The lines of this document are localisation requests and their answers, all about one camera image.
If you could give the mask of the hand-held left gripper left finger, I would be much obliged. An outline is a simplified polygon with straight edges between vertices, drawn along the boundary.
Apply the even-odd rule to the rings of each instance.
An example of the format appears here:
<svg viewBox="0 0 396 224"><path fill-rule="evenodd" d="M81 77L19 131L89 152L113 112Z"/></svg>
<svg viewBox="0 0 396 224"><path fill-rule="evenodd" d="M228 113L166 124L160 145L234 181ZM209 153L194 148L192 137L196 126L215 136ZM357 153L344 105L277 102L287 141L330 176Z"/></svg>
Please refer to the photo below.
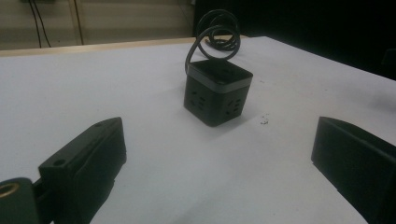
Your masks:
<svg viewBox="0 0 396 224"><path fill-rule="evenodd" d="M122 120L100 121L50 156L39 167L52 193L55 224L89 224L108 198L126 162Z"/></svg>

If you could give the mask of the black cube power socket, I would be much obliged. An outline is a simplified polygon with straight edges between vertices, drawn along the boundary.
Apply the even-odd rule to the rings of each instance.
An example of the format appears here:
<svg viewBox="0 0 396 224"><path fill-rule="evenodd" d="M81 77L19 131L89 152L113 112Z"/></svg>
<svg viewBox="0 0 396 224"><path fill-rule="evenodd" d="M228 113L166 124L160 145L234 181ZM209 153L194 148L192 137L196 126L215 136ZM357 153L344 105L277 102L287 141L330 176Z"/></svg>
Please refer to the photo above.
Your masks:
<svg viewBox="0 0 396 224"><path fill-rule="evenodd" d="M252 78L228 61L189 63L184 106L205 125L219 126L241 115Z"/></svg>

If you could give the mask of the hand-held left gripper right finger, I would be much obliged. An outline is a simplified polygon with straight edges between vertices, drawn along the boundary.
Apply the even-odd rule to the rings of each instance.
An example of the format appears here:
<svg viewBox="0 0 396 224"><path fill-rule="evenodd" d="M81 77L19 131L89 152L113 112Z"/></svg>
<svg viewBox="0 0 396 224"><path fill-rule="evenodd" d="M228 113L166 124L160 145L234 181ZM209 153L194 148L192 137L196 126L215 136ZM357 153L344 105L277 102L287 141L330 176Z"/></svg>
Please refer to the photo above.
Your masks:
<svg viewBox="0 0 396 224"><path fill-rule="evenodd" d="M321 117L311 161L369 224L396 224L396 146Z"/></svg>

